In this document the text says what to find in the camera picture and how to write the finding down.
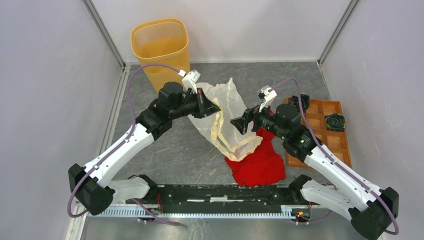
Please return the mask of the translucent white trash bag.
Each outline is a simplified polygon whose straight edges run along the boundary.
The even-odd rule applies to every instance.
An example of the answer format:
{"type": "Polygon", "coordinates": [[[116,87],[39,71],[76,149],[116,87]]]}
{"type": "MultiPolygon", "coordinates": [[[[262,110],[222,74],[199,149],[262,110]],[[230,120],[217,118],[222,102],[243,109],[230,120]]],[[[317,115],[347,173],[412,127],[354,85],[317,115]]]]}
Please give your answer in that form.
{"type": "Polygon", "coordinates": [[[242,135],[230,123],[230,120],[242,116],[247,108],[233,79],[215,86],[198,82],[196,86],[202,88],[206,97],[220,108],[219,112],[202,119],[188,117],[200,134],[230,161],[240,162],[252,154],[263,138],[254,132],[242,135]]]}

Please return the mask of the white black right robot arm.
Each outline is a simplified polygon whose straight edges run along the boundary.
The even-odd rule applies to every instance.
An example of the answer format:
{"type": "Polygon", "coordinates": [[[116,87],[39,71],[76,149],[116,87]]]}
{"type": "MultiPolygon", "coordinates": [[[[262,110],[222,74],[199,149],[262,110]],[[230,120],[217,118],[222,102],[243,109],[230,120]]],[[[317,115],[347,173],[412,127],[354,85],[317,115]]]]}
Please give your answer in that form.
{"type": "Polygon", "coordinates": [[[319,140],[305,120],[303,112],[294,105],[281,104],[271,114],[269,108],[247,108],[243,115],[230,120],[242,134],[263,129],[282,139],[288,154],[315,169],[334,186],[331,189],[306,176],[295,180],[289,189],[289,199],[295,204],[304,201],[319,204],[339,214],[368,240],[377,240],[382,233],[399,234],[396,217],[399,214],[399,194],[371,183],[337,158],[319,140]]]}

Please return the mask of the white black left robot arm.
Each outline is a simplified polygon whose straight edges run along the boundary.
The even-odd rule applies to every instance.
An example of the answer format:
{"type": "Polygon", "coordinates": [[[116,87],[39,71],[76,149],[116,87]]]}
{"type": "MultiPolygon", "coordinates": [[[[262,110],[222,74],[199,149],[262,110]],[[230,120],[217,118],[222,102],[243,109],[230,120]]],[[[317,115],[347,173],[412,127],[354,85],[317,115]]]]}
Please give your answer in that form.
{"type": "Polygon", "coordinates": [[[173,120],[189,115],[202,119],[219,111],[202,88],[184,91],[180,83],[166,83],[119,140],[84,166],[75,163],[69,168],[71,198],[76,198],[93,216],[120,201],[140,199],[145,204],[153,203],[157,190],[147,180],[134,177],[113,181],[113,177],[137,153],[171,129],[173,120]]]}

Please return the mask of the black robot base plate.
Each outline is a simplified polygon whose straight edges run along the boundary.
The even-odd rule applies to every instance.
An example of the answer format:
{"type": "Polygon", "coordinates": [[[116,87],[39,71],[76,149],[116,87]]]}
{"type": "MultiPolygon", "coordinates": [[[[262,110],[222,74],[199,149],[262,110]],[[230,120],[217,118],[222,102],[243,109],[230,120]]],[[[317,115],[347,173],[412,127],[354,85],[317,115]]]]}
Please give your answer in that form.
{"type": "Polygon", "coordinates": [[[157,184],[147,175],[141,178],[150,189],[137,201],[158,207],[163,214],[277,214],[284,206],[310,206],[289,185],[157,184]]]}

